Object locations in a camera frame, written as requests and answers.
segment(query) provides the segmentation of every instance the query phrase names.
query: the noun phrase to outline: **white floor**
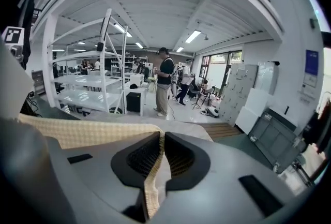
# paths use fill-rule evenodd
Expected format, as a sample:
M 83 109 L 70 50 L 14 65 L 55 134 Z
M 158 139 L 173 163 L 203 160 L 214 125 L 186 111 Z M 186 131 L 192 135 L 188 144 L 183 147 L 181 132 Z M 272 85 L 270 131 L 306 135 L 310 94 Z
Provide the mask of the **white floor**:
M 180 105 L 177 101 L 172 100 L 171 98 L 168 100 L 168 115 L 159 117 L 157 116 L 157 112 L 153 109 L 156 107 L 155 104 L 155 92 L 149 91 L 146 96 L 146 105 L 143 108 L 143 116 L 161 118 L 164 120 L 170 121 L 180 121 L 180 122 L 191 122 L 191 123 L 222 123 L 224 122 L 220 118 L 213 118 L 211 116 L 202 115 L 200 112 L 207 107 L 207 102 L 201 107 L 202 109 L 198 109 L 191 105 L 195 103 L 196 99 L 190 98 L 188 96 L 185 97 L 184 103 L 186 106 Z M 202 104 L 202 100 L 199 100 L 198 103 L 200 106 Z M 139 113 L 128 112 L 129 115 L 139 115 Z

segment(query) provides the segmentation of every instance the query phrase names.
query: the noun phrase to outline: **black cap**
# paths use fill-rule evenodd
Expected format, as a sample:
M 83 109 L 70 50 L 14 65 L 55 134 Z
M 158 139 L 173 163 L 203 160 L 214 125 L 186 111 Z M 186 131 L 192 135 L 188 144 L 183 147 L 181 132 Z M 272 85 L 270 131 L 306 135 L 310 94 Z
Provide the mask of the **black cap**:
M 168 51 L 167 48 L 160 48 L 160 49 L 156 52 L 156 54 L 159 54 L 160 52 L 165 52 L 167 55 L 169 54 L 169 51 Z

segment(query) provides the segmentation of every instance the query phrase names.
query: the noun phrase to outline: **wooden floor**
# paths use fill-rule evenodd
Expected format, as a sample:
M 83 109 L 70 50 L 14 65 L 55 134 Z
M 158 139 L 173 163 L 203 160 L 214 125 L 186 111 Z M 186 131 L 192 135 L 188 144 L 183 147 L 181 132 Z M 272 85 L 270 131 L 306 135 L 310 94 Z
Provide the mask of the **wooden floor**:
M 239 135 L 241 132 L 235 127 L 230 126 L 228 123 L 195 123 L 202 126 L 209 136 L 214 138 L 229 137 Z

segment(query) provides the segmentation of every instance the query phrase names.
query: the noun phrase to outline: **blue sign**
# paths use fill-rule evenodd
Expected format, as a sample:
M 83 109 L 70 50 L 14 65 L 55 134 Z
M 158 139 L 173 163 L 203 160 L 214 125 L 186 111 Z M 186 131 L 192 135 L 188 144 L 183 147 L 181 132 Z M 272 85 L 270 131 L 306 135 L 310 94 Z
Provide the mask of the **blue sign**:
M 317 51 L 306 50 L 305 73 L 317 76 L 319 73 L 319 53 Z

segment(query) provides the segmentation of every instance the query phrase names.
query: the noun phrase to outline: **black box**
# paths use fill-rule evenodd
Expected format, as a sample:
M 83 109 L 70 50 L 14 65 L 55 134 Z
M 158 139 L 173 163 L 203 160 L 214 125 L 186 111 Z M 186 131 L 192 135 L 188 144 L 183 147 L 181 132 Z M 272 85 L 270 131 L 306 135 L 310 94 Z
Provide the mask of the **black box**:
M 140 93 L 129 93 L 126 96 L 126 105 L 128 111 L 140 112 Z

